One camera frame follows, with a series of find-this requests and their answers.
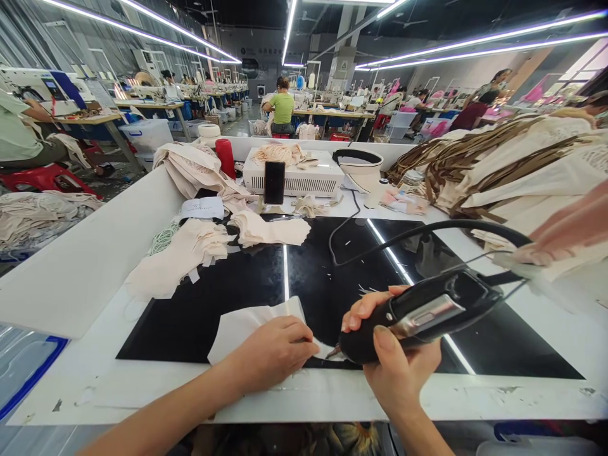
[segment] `green t-shirt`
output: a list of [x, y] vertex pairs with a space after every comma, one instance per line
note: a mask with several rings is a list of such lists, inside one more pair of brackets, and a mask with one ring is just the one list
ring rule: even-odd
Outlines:
[[293, 97], [289, 92], [278, 93], [270, 100], [274, 106], [274, 123], [277, 125], [291, 123], [293, 112]]
[[42, 150], [42, 143], [17, 117], [29, 106], [0, 89], [0, 162], [28, 160]]

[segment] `fabric pile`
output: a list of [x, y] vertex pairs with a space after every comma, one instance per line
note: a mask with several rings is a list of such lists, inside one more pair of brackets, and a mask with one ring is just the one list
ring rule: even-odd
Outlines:
[[[499, 222], [532, 236], [608, 179], [608, 131], [592, 130], [582, 118], [521, 115], [421, 144], [391, 167], [389, 179], [396, 183], [412, 168], [426, 174], [421, 186], [426, 198], [451, 217]], [[513, 249], [490, 233], [472, 234], [486, 249]], [[575, 250], [546, 264], [544, 277], [554, 280], [601, 261], [608, 257], [608, 241]]]
[[42, 248], [102, 205], [88, 193], [4, 194], [0, 196], [0, 251]]
[[253, 155], [252, 159], [259, 165], [265, 162], [283, 162], [287, 166], [296, 165], [308, 158], [299, 144], [287, 146], [285, 144], [264, 144]]
[[190, 218], [173, 235], [164, 250], [145, 257], [125, 281], [137, 300], [169, 299], [181, 280], [198, 265], [212, 266], [228, 257], [226, 227], [209, 220]]
[[165, 144], [154, 154], [154, 167], [162, 163], [180, 193], [189, 200], [195, 198], [201, 188], [209, 189], [222, 198], [227, 211], [235, 213], [250, 210], [247, 202], [257, 199], [256, 195], [226, 176], [220, 170], [220, 159], [202, 144]]
[[256, 244], [290, 244], [302, 245], [310, 232], [310, 225], [301, 218], [266, 222], [255, 212], [237, 212], [232, 214], [229, 225], [241, 231], [239, 243], [243, 248]]

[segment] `worktable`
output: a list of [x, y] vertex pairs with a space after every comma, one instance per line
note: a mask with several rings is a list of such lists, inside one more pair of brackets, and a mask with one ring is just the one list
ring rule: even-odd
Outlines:
[[171, 103], [148, 103], [147, 101], [141, 99], [114, 99], [114, 103], [116, 103], [119, 108], [128, 108], [129, 106], [135, 106], [138, 109], [162, 109], [175, 111], [175, 113], [177, 114], [177, 118], [179, 119], [179, 123], [182, 125], [182, 131], [184, 132], [186, 141], [188, 143], [192, 142], [192, 137], [190, 136], [190, 132], [188, 131], [188, 127], [186, 126], [186, 121], [184, 120], [184, 115], [182, 114], [182, 107], [184, 106], [184, 103], [176, 101], [173, 101]]
[[55, 118], [55, 123], [63, 124], [63, 125], [101, 125], [101, 124], [105, 125], [106, 129], [112, 136], [112, 139], [116, 142], [116, 144], [120, 148], [121, 152], [124, 154], [126, 159], [129, 161], [133, 171], [141, 172], [141, 170], [143, 169], [142, 165], [138, 162], [137, 158], [135, 158], [135, 155], [133, 155], [133, 152], [131, 151], [131, 148], [127, 144], [127, 141], [120, 134], [120, 132], [116, 128], [116, 125], [114, 124], [114, 121], [120, 120], [120, 119], [122, 119], [122, 116], [120, 114], [105, 114], [105, 115], [97, 115], [97, 116], [93, 116], [93, 117], [78, 118], [78, 119], [76, 119], [76, 118], [74, 118], [74, 119]]
[[[248, 137], [230, 140], [236, 160], [244, 160], [251, 147], [270, 141]], [[330, 141], [300, 143], [304, 150], [324, 149], [330, 153], [343, 147]], [[362, 144], [362, 147], [383, 155], [386, 169], [397, 156], [414, 146]], [[348, 217], [355, 212], [351, 192], [342, 193], [344, 199], [329, 209], [330, 216]], [[284, 210], [291, 211], [291, 200], [286, 198]], [[54, 328], [58, 335], [73, 338], [20, 405], [10, 424], [116, 423], [208, 368], [201, 364], [115, 359], [148, 305], [129, 296], [124, 279], [146, 254], [152, 237], [166, 226], [183, 201], [165, 167], [158, 167], [30, 258], [25, 267], [0, 278], [0, 301], [11, 303], [0, 308], [2, 321], [18, 320], [26, 327], [38, 322], [48, 330]], [[368, 225], [368, 219], [414, 220], [425, 224], [447, 219], [435, 208], [424, 216], [416, 216], [386, 208], [366, 209], [364, 195], [357, 195], [357, 201], [361, 208], [357, 218]], [[125, 218], [130, 222], [117, 223]], [[435, 234], [463, 261], [482, 253], [458, 229]], [[487, 258], [478, 259], [471, 266], [483, 274], [501, 271]], [[576, 299], [565, 307], [550, 297], [552, 293], [562, 297], [573, 295]], [[608, 309], [568, 282], [548, 286], [544, 294], [524, 286], [506, 305], [585, 380], [487, 376], [475, 372], [433, 374], [421, 395], [422, 406], [430, 418], [606, 419], [608, 365], [604, 361]], [[472, 353], [460, 351], [458, 346], [452, 350], [463, 363], [468, 357], [471, 365], [475, 365]], [[520, 356], [510, 355], [515, 359]], [[267, 392], [243, 398], [214, 418], [215, 423], [372, 420], [386, 420], [386, 416], [363, 373], [339, 369], [304, 369]]]

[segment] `sewing machine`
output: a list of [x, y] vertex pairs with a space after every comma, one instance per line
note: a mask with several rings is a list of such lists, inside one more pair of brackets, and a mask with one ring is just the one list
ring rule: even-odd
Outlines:
[[87, 108], [79, 88], [61, 71], [5, 66], [0, 68], [0, 86], [19, 98], [38, 101], [52, 115], [69, 115]]
[[149, 85], [136, 85], [133, 87], [133, 92], [139, 99], [151, 98], [155, 103], [165, 103], [164, 87], [151, 87]]

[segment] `plastic stool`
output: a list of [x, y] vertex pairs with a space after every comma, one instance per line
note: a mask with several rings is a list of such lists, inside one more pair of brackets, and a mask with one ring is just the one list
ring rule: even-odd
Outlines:
[[[101, 195], [95, 193], [87, 184], [82, 182], [78, 177], [73, 175], [67, 169], [62, 168], [57, 163], [51, 163], [41, 168], [31, 169], [10, 169], [2, 168], [0, 170], [0, 181], [10, 191], [18, 192], [19, 184], [32, 186], [40, 191], [57, 190], [64, 193], [90, 193], [101, 199]], [[68, 184], [73, 188], [73, 191], [66, 191], [59, 183]]]

